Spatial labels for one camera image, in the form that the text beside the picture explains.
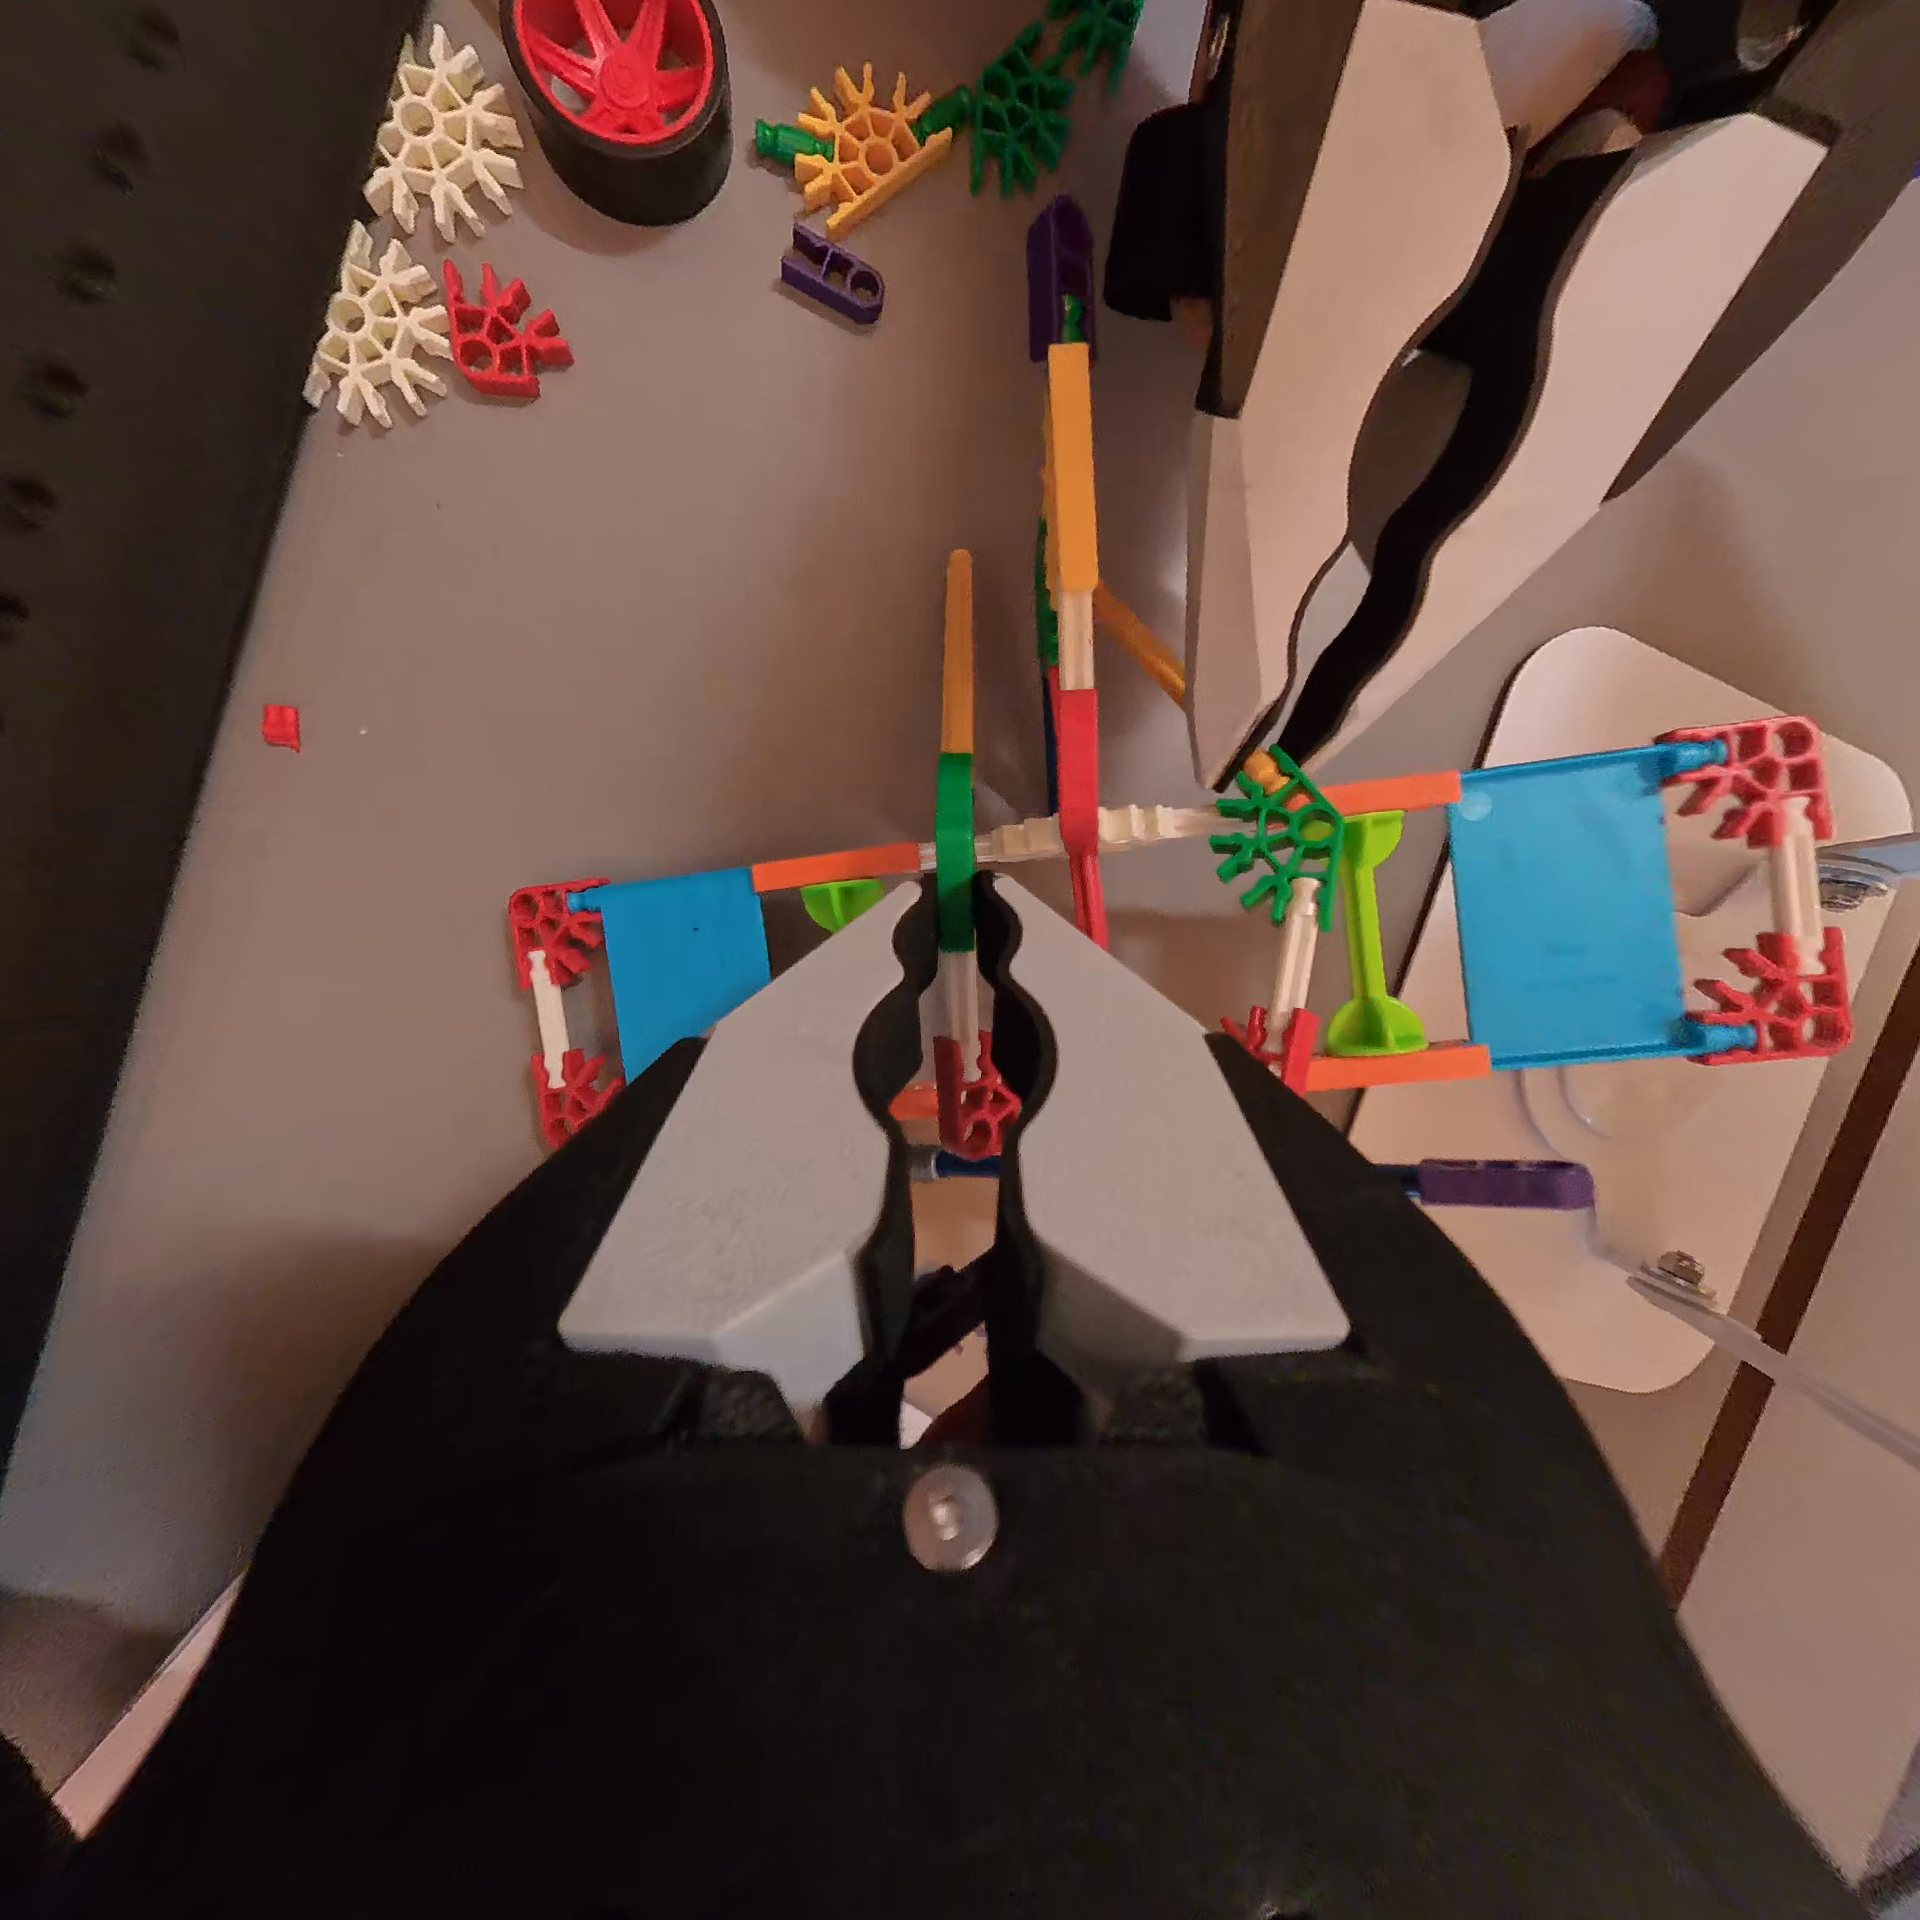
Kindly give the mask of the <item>green fan connector piece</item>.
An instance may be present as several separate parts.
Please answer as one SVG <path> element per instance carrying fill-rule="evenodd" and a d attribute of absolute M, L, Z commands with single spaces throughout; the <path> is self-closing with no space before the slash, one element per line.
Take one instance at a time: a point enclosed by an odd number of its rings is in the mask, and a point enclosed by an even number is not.
<path fill-rule="evenodd" d="M 957 132 L 969 145 L 969 191 L 1032 196 L 1073 143 L 1082 83 L 1115 90 L 1131 57 L 1144 3 L 1044 3 L 971 84 L 948 87 L 907 119 L 917 137 Z"/>

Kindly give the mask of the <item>white instruction booklet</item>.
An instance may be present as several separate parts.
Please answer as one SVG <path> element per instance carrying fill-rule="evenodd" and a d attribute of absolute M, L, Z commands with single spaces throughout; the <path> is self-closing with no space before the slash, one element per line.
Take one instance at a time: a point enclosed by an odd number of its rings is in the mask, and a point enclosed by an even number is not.
<path fill-rule="evenodd" d="M 54 1810 L 77 1841 L 94 1834 L 113 1804 L 126 1793 L 141 1763 L 150 1756 L 170 1721 L 179 1715 L 188 1692 L 209 1664 L 242 1586 L 245 1578 L 237 1575 L 219 1592 L 218 1601 L 168 1654 L 104 1739 L 86 1751 L 81 1766 L 54 1791 Z"/>

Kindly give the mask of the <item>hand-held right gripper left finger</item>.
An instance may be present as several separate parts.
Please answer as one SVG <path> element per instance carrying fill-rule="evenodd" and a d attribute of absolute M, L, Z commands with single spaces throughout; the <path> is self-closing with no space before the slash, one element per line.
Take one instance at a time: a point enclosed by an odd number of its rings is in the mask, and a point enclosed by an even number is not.
<path fill-rule="evenodd" d="M 894 1095 L 857 1089 L 857 1036 L 906 990 L 902 1082 L 920 1070 L 897 936 L 926 903 L 901 883 L 715 1024 L 560 1315 L 570 1350 L 768 1376 L 818 1422 L 873 1339 L 857 1259 L 897 1143 Z"/>

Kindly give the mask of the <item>red toy wheel black tyre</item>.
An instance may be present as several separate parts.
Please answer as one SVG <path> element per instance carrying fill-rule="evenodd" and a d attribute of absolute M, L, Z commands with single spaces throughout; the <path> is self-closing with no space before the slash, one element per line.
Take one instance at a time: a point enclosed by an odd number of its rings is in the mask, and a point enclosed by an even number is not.
<path fill-rule="evenodd" d="M 504 3 L 499 28 L 540 150 L 579 201 L 661 230 L 715 200 L 733 150 L 714 3 Z"/>

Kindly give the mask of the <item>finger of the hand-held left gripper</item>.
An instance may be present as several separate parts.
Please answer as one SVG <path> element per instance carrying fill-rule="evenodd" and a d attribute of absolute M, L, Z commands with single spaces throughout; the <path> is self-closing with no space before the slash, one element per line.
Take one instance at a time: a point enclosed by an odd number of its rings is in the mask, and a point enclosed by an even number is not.
<path fill-rule="evenodd" d="M 1233 4 L 1204 98 L 1214 337 L 1192 420 L 1192 760 L 1284 711 L 1352 531 L 1362 428 L 1476 270 L 1517 160 L 1482 26 L 1441 4 Z"/>
<path fill-rule="evenodd" d="M 1372 728 L 1584 529 L 1829 156 L 1737 112 L 1524 187 L 1459 420 L 1384 524 L 1284 754 L 1317 763 Z"/>

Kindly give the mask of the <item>red fan connector piece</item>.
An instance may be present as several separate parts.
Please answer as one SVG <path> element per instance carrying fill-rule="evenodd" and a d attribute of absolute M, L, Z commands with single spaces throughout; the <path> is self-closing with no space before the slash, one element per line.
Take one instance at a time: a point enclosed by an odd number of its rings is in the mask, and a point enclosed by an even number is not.
<path fill-rule="evenodd" d="M 486 263 L 474 294 L 453 259 L 441 263 L 441 280 L 453 361 L 475 394 L 537 401 L 542 374 L 573 367 L 558 318 L 548 310 L 531 314 L 522 280 L 501 282 Z"/>

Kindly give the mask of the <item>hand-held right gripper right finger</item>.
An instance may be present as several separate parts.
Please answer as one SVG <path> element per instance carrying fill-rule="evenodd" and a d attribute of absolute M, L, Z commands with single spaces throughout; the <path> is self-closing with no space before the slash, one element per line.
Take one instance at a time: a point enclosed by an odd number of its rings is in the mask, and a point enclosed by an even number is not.
<path fill-rule="evenodd" d="M 1211 1036 L 1016 880 L 977 884 L 992 1059 L 1019 1104 L 988 1279 L 992 1441 L 1204 1360 L 1352 1335 Z"/>

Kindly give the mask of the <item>small purple toy piece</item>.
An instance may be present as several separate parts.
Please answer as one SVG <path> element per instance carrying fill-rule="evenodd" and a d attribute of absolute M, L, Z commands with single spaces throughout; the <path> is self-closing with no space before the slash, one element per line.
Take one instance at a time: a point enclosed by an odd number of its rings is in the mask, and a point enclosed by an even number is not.
<path fill-rule="evenodd" d="M 796 223 L 779 259 L 782 289 L 818 311 L 870 329 L 884 310 L 884 276 L 821 230 Z"/>

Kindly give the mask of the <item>colourful construction toy airplane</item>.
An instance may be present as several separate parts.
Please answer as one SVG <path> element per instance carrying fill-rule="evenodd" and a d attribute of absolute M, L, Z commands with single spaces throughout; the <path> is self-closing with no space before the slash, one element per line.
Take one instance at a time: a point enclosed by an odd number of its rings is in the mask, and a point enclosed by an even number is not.
<path fill-rule="evenodd" d="M 818 929 L 838 932 L 891 880 L 929 876 L 932 1082 L 899 1094 L 894 1116 L 937 1123 L 936 1178 L 992 1178 L 1021 1098 L 994 1064 L 977 880 L 1058 858 L 1074 923 L 1105 945 L 1099 860 L 1185 839 L 1202 841 L 1217 878 L 1280 936 L 1274 988 L 1224 1031 L 1293 1094 L 1662 1060 L 1802 1064 L 1852 1044 L 1850 967 L 1817 873 L 1835 838 L 1834 794 L 1822 734 L 1802 716 L 1373 784 L 1322 787 L 1286 754 L 1260 753 L 1209 806 L 1099 807 L 1090 666 L 1061 684 L 1070 627 L 1122 640 L 1173 694 L 1185 672 L 1092 583 L 1085 214 L 1053 200 L 1024 251 L 1028 347 L 1048 370 L 1035 610 L 1058 807 L 977 824 L 974 578 L 971 556 L 953 551 L 931 843 L 668 880 L 560 880 L 509 898 L 548 1145 L 622 1091 L 620 1070 L 570 1036 L 570 990 L 597 964 L 616 992 L 620 1059 L 643 1070 L 770 983 L 770 897 L 800 897 Z"/>

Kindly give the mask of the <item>white metal stand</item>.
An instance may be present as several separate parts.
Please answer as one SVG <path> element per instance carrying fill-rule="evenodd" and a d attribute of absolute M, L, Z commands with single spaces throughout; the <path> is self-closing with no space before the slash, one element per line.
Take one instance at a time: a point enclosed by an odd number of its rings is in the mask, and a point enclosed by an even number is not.
<path fill-rule="evenodd" d="M 1642 748 L 1658 734 L 1763 718 L 1763 703 L 1621 632 L 1561 633 L 1524 662 L 1496 716 L 1490 766 Z M 1883 760 L 1827 732 L 1842 843 L 1914 828 L 1914 803 Z M 1770 926 L 1765 856 L 1714 841 L 1710 816 L 1670 828 L 1684 980 Z M 1465 1038 L 1452 878 L 1411 940 L 1396 992 L 1436 1041 Z M 1352 1142 L 1379 1163 L 1576 1161 L 1598 1208 L 1578 1212 L 1441 1208 L 1453 1239 L 1566 1382 L 1650 1394 L 1677 1386 L 1731 1335 L 1747 1263 L 1837 1060 L 1707 1067 L 1680 1060 L 1497 1073 L 1430 1089 L 1380 1089 L 1354 1111 Z M 1633 1282 L 1691 1256 L 1716 1306 L 1674 1313 L 1668 1287 Z"/>

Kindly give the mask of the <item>white snowflake connector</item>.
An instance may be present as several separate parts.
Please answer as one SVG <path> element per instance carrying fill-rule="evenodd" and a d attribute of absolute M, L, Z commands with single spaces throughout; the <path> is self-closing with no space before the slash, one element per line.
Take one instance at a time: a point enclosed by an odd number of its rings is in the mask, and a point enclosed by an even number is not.
<path fill-rule="evenodd" d="M 520 152 L 505 87 L 486 80 L 474 46 L 454 46 L 436 23 L 422 51 L 412 38 L 401 43 L 364 196 L 402 235 L 412 235 L 427 214 L 445 246 L 462 234 L 483 238 L 489 223 L 474 200 L 513 216 L 513 192 L 522 191 Z"/>
<path fill-rule="evenodd" d="M 422 419 L 448 394 L 435 363 L 453 361 L 441 283 L 401 240 L 376 249 L 353 224 L 320 342 L 305 378 L 305 403 L 331 403 L 348 426 L 393 426 L 393 401 Z"/>

